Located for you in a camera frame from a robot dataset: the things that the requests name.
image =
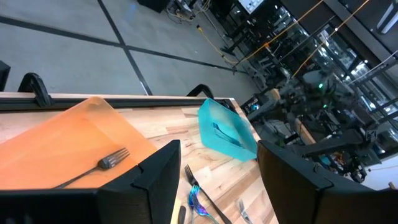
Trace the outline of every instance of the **black clamp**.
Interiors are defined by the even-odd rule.
[[[18,88],[19,93],[34,93],[36,103],[39,107],[51,106],[54,104],[47,92],[43,79],[36,73],[27,73]]]
[[[211,89],[204,84],[199,84],[198,86],[196,86],[191,92],[188,93],[187,96],[198,96],[201,92],[203,92],[207,97],[214,100],[214,95],[211,92]]]

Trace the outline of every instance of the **wire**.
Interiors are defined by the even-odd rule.
[[[184,20],[184,21],[191,22],[191,21],[193,20],[193,19],[189,19],[189,18],[180,16],[180,15],[178,15],[178,14],[172,14],[172,13],[169,11],[168,8],[166,8],[166,11],[167,11],[167,13],[170,14],[171,16],[177,17],[177,18],[182,19],[182,20]]]
[[[167,17],[168,17],[171,21],[175,22],[175,23],[178,24],[178,25],[181,25],[181,24],[182,24],[181,19],[179,19],[179,21],[177,22],[177,21],[173,20],[173,19],[170,17],[171,14],[170,14],[169,12],[166,12],[166,14],[167,14]]]
[[[361,6],[358,7],[357,10],[354,11],[354,13],[352,13],[346,20],[343,21],[343,23],[340,24],[340,26],[338,26],[330,35],[329,37],[331,37],[333,34],[335,34],[338,29],[340,29],[340,27],[342,27],[344,24],[346,24],[346,22],[348,20],[350,20],[359,10],[361,10],[367,3],[369,2],[369,0],[366,0]],[[292,75],[292,78],[294,76],[296,76],[298,74],[298,72],[300,71],[300,69],[308,62],[308,60],[310,60],[310,58],[315,54],[315,52],[318,51],[318,49],[325,44],[326,41],[322,41],[322,43],[312,52],[312,54],[300,65],[300,67],[297,69],[297,71]]]
[[[206,34],[204,33],[203,29],[199,29],[198,30],[202,33],[202,35],[206,38],[206,40],[209,42],[209,44],[211,44],[211,46],[213,46],[213,48],[229,63],[232,63],[233,65],[236,65],[238,63],[244,62],[249,60],[251,57],[255,56],[260,50],[262,50],[264,47],[268,47],[270,43],[272,43],[273,41],[275,41],[278,37],[280,37],[282,34],[286,33],[289,29],[291,29],[294,25],[298,24],[305,16],[308,15],[308,13],[312,12],[316,7],[318,7],[324,0],[321,0],[320,2],[318,2],[316,5],[314,5],[310,10],[308,10],[304,15],[302,15],[297,21],[295,21],[294,23],[292,23],[290,26],[288,26],[288,28],[286,28],[285,30],[283,30],[281,33],[277,34],[274,38],[272,38],[270,41],[266,42],[265,44],[263,44],[261,47],[259,47],[256,51],[254,51],[251,55],[243,58],[240,61],[231,61],[228,58],[225,57],[225,55],[220,52],[217,47],[214,46],[213,43],[211,43],[211,41],[209,40],[209,38],[206,36]]]
[[[209,8],[210,8],[210,0],[207,0],[207,2],[203,4],[203,7],[201,7],[199,11],[194,12],[194,14],[197,15],[201,12],[206,12],[207,10],[209,10]]]

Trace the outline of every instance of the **silver fork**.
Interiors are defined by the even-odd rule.
[[[244,211],[244,205],[242,199],[239,200],[239,211],[241,212],[241,215],[248,224],[253,224],[253,222],[250,220],[249,215]]]
[[[129,156],[129,155],[130,155],[130,152],[126,148],[117,150],[116,152],[114,152],[114,153],[106,156],[105,158],[101,159],[100,161],[98,161],[96,167],[80,174],[79,176],[73,178],[72,180],[68,180],[63,184],[54,187],[54,189],[62,189],[64,187],[70,185],[74,181],[76,181],[94,171],[97,171],[97,170],[106,171],[106,170],[118,165],[123,159],[127,158],[127,156]]]

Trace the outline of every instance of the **black bracket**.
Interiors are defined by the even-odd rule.
[[[10,73],[11,67],[0,61],[0,91],[4,91],[6,87],[8,74]]]
[[[36,73],[26,73],[18,88],[19,93],[34,93],[36,103],[40,107],[51,106],[54,104],[51,96],[47,92],[43,79]]]
[[[214,100],[214,95],[211,92],[211,89],[204,84],[199,84],[198,86],[196,86],[191,92],[188,93],[187,96],[198,96],[201,92],[203,92],[207,97]]]

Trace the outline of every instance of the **teal plastic container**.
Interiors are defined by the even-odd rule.
[[[198,117],[203,145],[240,161],[257,157],[250,125],[239,115],[209,98],[200,107]]]

